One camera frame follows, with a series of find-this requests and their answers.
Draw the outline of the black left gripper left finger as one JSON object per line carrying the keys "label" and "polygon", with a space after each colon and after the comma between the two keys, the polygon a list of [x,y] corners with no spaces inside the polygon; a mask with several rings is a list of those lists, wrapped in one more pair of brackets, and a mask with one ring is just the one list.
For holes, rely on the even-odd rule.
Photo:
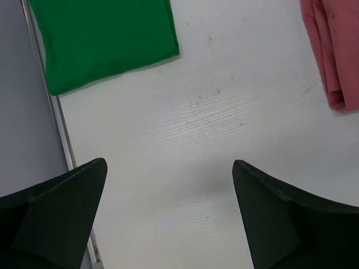
{"label": "black left gripper left finger", "polygon": [[1,268],[80,268],[107,171],[97,158],[1,197]]}

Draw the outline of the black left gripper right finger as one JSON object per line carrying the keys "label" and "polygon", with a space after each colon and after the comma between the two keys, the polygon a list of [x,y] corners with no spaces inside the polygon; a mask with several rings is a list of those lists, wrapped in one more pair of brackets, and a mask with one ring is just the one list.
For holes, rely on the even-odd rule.
{"label": "black left gripper right finger", "polygon": [[234,162],[232,176],[254,268],[358,268],[358,207],[243,160]]}

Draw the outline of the salmon pink t-shirt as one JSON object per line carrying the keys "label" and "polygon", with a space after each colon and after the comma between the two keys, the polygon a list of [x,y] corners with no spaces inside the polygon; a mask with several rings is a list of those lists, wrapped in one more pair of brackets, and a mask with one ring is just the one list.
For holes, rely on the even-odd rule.
{"label": "salmon pink t-shirt", "polygon": [[329,106],[358,111],[358,1],[301,1]]}

